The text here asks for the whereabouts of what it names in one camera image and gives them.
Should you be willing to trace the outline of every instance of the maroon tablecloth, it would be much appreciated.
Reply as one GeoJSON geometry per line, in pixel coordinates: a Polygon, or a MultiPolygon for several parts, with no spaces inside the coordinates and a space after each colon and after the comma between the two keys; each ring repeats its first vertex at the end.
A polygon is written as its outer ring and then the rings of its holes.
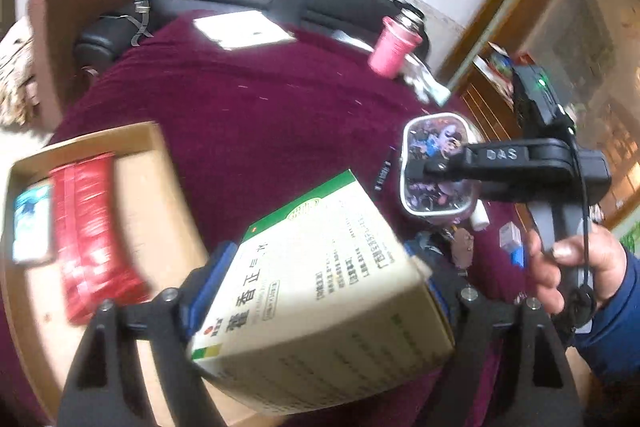
{"type": "MultiPolygon", "coordinates": [[[[341,42],[297,31],[296,42],[225,52],[192,18],[128,51],[68,112],[52,142],[157,121],[209,250],[238,241],[250,223],[345,169],[371,188],[404,124],[423,113],[406,86],[372,73],[366,55],[341,42]]],[[[421,227],[400,211],[396,180],[389,177],[378,206],[406,239],[421,227]]],[[[488,297],[510,301],[524,289],[524,274],[499,250],[497,229],[517,220],[511,205],[492,203],[489,214],[492,225],[476,234],[470,279],[488,297]]],[[[484,417],[497,362],[488,358],[472,425],[484,417]]],[[[292,422],[409,426],[434,380],[425,375],[292,422]]]]}

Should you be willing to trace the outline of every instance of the small white box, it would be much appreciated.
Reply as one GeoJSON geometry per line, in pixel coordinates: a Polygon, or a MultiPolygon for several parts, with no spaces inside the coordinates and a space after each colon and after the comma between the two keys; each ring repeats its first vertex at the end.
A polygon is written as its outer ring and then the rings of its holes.
{"type": "Polygon", "coordinates": [[[511,253],[522,246],[522,238],[520,229],[516,227],[513,221],[508,222],[500,229],[500,248],[506,253],[511,253]]]}

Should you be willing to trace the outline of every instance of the metal screw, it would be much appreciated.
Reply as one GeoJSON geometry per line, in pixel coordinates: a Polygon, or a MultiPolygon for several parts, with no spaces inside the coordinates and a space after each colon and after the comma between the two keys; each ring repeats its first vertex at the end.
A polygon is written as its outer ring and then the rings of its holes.
{"type": "Polygon", "coordinates": [[[178,290],[176,288],[167,288],[162,290],[162,300],[165,302],[171,302],[178,296],[178,290]]]}
{"type": "Polygon", "coordinates": [[[539,310],[542,308],[542,303],[535,297],[529,297],[527,298],[527,306],[532,310],[539,310]]]}
{"type": "Polygon", "coordinates": [[[460,296],[465,299],[465,301],[473,302],[478,298],[478,290],[473,288],[473,286],[465,286],[460,290],[460,296]]]}
{"type": "Polygon", "coordinates": [[[111,299],[105,299],[100,304],[100,311],[108,312],[111,308],[113,308],[113,301],[111,299]]]}

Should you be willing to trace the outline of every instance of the red plastic pouch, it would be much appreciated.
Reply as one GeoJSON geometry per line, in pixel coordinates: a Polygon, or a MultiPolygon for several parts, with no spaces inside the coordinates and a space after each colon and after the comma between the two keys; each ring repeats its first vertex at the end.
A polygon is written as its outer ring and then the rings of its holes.
{"type": "Polygon", "coordinates": [[[149,296],[116,231],[113,158],[106,153],[50,172],[66,318],[75,325],[86,324],[105,299],[126,305],[149,296]]]}

